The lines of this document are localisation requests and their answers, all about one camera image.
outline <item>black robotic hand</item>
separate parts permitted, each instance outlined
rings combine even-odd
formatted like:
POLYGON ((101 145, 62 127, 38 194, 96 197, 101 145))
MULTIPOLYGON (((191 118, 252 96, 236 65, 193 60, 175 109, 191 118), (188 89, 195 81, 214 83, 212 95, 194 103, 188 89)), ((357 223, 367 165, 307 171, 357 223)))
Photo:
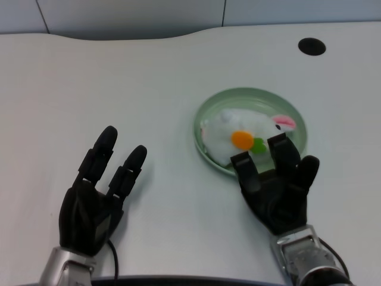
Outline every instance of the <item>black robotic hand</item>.
POLYGON ((61 247, 94 256, 119 224, 123 201, 140 174, 147 150, 138 146, 116 171, 107 194, 98 192, 95 185, 113 154, 117 134, 112 126, 103 131, 66 192, 59 218, 61 247))
POLYGON ((254 214, 275 235, 307 223, 307 194, 319 168, 319 160, 302 160, 283 133, 268 140, 275 169, 258 174, 248 152, 231 158, 242 195, 254 214))

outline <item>pink rabbit ear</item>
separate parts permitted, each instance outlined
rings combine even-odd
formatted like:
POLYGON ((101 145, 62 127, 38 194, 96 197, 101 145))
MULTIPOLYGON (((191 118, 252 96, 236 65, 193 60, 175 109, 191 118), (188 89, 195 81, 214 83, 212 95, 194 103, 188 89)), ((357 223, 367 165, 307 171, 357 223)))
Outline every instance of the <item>pink rabbit ear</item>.
POLYGON ((275 115, 271 119, 273 119, 275 124, 279 125, 280 130, 284 132, 293 131, 296 128, 295 121, 287 115, 275 115))

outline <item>green leaf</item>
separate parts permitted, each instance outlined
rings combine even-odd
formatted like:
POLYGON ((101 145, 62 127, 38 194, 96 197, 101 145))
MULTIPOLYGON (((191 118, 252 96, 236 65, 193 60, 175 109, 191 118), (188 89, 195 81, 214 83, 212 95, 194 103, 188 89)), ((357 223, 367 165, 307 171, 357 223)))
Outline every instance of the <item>green leaf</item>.
POLYGON ((254 138, 254 146, 250 149, 253 154, 261 154, 267 151, 266 145, 263 144, 262 138, 254 138))

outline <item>white wall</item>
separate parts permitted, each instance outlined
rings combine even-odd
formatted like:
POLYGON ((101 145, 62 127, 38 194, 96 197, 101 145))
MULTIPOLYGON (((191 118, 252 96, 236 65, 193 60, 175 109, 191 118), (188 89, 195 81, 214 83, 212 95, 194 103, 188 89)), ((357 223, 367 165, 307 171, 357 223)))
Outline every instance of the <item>white wall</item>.
POLYGON ((221 27, 224 0, 38 0, 49 31, 79 39, 152 39, 221 27))
POLYGON ((0 0, 0 33, 46 33, 35 0, 0 0))
POLYGON ((381 0, 0 0, 0 33, 46 33, 37 2, 52 34, 79 39, 167 38, 222 23, 381 21, 381 0))
POLYGON ((381 0, 227 0, 224 26, 380 20, 381 0))

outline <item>robotic hand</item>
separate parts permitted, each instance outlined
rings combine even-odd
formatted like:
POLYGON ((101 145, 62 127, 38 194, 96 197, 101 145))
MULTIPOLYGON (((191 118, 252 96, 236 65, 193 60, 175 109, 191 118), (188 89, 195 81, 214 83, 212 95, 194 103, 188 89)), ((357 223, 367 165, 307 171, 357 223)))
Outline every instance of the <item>robotic hand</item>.
POLYGON ((307 195, 319 160, 313 156, 301 159, 284 133, 270 138, 268 146, 273 170, 258 174, 248 152, 231 161, 247 204, 274 235, 271 247, 280 266, 294 286, 353 285, 343 261, 307 225, 307 195))
POLYGON ((40 286, 91 286, 93 258, 116 229, 123 202, 130 194, 147 155, 138 146, 116 171, 106 195, 95 189, 113 154, 117 130, 109 126, 99 136, 79 167, 73 186, 61 206, 60 247, 53 248, 40 286))

